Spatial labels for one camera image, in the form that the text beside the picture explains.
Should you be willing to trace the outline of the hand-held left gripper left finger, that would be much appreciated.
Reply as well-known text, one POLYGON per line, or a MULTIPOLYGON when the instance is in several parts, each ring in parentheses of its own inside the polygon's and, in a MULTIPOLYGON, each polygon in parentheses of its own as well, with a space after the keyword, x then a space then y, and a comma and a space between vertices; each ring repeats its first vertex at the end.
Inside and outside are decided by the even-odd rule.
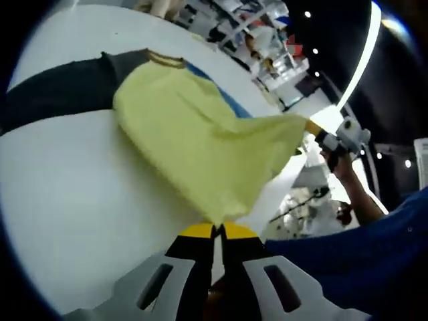
POLYGON ((192 225, 171 246, 114 283, 112 295, 64 320, 202 320, 211 286, 215 228, 192 225))

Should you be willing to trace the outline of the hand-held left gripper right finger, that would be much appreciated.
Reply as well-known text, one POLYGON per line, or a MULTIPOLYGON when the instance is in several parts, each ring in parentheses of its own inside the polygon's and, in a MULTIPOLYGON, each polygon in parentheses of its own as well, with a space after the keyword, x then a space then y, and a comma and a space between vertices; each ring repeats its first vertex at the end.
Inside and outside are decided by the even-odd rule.
POLYGON ((221 240, 226 320, 367 320, 327 300, 317 280, 271 254, 250 229, 224 223, 221 240))

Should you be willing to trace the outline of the person's right hand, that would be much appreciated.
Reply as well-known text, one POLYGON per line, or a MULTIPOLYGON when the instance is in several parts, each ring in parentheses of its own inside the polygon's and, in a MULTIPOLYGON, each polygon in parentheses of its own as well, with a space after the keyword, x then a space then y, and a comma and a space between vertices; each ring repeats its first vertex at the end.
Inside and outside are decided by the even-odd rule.
POLYGON ((324 157, 327 164, 331 163, 331 158, 336 161, 336 165, 331 172, 334 173, 340 181, 346 181, 351 178, 353 169, 351 157, 348 153, 337 156, 335 153, 332 154, 327 150, 322 150, 320 154, 324 157))

